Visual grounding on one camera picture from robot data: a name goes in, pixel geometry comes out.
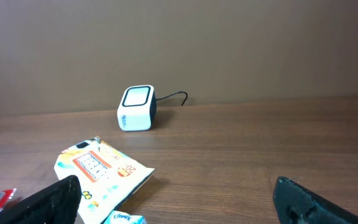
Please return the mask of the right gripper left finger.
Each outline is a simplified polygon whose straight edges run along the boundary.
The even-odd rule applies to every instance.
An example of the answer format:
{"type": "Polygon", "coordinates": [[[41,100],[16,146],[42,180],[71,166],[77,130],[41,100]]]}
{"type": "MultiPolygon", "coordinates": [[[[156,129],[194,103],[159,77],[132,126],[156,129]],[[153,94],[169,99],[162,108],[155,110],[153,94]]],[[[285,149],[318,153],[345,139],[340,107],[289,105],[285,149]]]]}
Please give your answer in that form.
{"type": "Polygon", "coordinates": [[[0,224],[74,224],[81,200],[75,175],[44,188],[0,212],[0,224]]]}

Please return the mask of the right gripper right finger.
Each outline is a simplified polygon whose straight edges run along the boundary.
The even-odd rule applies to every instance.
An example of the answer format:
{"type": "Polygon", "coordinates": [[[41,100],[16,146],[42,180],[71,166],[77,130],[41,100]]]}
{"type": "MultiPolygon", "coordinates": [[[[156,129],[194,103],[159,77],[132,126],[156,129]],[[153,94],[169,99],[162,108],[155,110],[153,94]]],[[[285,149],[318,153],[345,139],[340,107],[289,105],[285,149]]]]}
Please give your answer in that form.
{"type": "Polygon", "coordinates": [[[358,224],[355,214],[284,176],[277,178],[273,204],[280,223],[358,224]]]}

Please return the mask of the white wet wipes pack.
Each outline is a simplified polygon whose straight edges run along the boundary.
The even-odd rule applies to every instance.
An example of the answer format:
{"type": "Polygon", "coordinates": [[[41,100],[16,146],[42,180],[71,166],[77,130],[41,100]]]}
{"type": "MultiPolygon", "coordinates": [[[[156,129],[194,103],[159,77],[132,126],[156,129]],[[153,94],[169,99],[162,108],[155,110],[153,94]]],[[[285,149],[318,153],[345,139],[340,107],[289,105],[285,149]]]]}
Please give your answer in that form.
{"type": "Polygon", "coordinates": [[[63,150],[54,165],[58,179],[77,176],[81,187],[78,213],[85,224],[103,223],[155,172],[99,137],[63,150]]]}

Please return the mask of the teal tissue pack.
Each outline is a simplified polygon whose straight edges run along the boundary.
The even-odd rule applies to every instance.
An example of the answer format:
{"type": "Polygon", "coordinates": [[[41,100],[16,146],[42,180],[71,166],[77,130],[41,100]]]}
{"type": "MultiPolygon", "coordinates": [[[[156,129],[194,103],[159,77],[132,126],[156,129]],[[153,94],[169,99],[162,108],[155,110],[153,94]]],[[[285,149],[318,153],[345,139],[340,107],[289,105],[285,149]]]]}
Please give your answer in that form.
{"type": "Polygon", "coordinates": [[[113,210],[103,224],[147,224],[147,221],[141,215],[130,215],[113,210]]]}

